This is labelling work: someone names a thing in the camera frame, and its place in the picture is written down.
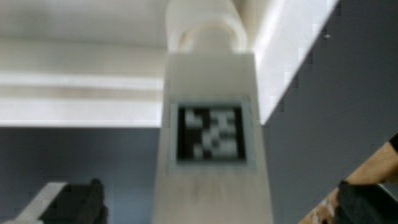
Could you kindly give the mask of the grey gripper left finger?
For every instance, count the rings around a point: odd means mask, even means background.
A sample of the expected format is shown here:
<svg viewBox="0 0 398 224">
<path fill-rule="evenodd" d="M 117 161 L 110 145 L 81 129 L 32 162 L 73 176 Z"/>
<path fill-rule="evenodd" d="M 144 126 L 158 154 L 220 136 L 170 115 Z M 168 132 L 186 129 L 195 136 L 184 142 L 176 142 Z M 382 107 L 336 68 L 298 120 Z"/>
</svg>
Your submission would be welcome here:
<svg viewBox="0 0 398 224">
<path fill-rule="evenodd" d="M 19 215 L 3 224 L 108 224 L 101 181 L 49 182 Z"/>
</svg>

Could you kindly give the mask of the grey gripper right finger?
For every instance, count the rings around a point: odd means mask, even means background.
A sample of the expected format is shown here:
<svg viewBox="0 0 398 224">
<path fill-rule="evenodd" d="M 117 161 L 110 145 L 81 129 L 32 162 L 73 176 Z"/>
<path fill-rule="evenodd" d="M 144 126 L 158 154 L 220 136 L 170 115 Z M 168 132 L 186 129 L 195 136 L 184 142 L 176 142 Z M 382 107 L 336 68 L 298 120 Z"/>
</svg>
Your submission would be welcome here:
<svg viewBox="0 0 398 224">
<path fill-rule="evenodd" d="M 298 224 L 398 224 L 398 183 L 339 183 Z"/>
</svg>

